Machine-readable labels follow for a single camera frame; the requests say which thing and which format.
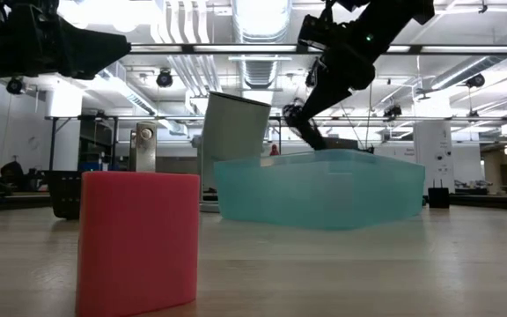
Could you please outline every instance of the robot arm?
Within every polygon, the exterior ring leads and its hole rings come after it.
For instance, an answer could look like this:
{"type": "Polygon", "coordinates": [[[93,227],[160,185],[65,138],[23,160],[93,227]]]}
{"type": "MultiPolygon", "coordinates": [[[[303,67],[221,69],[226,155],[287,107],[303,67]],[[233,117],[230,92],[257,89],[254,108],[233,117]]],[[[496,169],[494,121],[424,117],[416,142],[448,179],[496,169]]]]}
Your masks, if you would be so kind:
{"type": "Polygon", "coordinates": [[[433,0],[326,0],[319,18],[307,15],[298,43],[323,50],[312,76],[316,84],[303,106],[287,106],[287,124],[314,150],[326,148],[312,118],[351,96],[350,90],[363,90],[375,78],[373,63],[384,54],[406,24],[415,19],[427,23],[435,15],[433,0]],[[358,19],[333,22],[332,6],[346,9],[368,4],[358,19]]]}
{"type": "Polygon", "coordinates": [[[80,30],[58,16],[59,0],[0,0],[0,77],[59,72],[93,79],[130,52],[123,35],[80,30]],[[3,10],[7,5],[11,12],[3,10]]]}

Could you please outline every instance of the red foam block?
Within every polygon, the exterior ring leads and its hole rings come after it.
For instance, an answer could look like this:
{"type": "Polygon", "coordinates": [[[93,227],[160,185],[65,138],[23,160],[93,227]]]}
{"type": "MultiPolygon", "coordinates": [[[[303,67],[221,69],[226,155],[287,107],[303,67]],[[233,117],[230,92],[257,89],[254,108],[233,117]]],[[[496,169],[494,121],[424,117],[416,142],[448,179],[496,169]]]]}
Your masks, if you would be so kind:
{"type": "Polygon", "coordinates": [[[199,178],[83,174],[77,316],[130,316],[193,301],[199,178]]]}

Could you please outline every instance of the turquoise plastic bin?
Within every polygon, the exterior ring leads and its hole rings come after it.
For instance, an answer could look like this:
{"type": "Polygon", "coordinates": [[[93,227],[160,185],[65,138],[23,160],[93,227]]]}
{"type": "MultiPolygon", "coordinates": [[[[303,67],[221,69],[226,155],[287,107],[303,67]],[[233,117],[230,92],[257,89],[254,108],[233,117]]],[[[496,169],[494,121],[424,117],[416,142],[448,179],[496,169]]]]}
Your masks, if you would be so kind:
{"type": "Polygon", "coordinates": [[[224,218],[332,230],[419,214],[424,179],[423,166],[352,150],[215,163],[224,218]]]}

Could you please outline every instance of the person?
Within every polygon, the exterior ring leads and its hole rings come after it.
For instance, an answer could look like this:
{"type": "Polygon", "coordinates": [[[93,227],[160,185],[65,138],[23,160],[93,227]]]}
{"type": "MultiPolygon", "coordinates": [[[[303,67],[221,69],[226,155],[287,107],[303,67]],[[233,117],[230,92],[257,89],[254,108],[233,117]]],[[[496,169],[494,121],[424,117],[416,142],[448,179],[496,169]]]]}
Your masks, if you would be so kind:
{"type": "Polygon", "coordinates": [[[273,145],[271,145],[271,153],[269,154],[269,156],[275,156],[275,155],[281,155],[281,154],[279,154],[279,150],[277,150],[277,145],[273,144],[273,145]]]}

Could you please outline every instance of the white pillar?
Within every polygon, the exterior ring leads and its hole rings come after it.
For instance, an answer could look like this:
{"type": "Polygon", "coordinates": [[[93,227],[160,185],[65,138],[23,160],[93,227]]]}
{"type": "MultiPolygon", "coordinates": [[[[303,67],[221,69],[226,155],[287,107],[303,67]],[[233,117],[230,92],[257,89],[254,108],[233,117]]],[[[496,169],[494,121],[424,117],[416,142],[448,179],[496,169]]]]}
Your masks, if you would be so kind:
{"type": "Polygon", "coordinates": [[[414,125],[416,163],[426,167],[423,194],[434,186],[455,193],[451,124],[448,121],[418,122],[414,125]]]}
{"type": "MultiPolygon", "coordinates": [[[[59,87],[47,92],[48,116],[78,116],[81,114],[83,93],[75,87],[59,87]]],[[[56,127],[62,126],[60,120],[56,127]]],[[[79,157],[79,120],[70,120],[56,132],[54,167],[56,171],[76,171],[79,157]]]]}

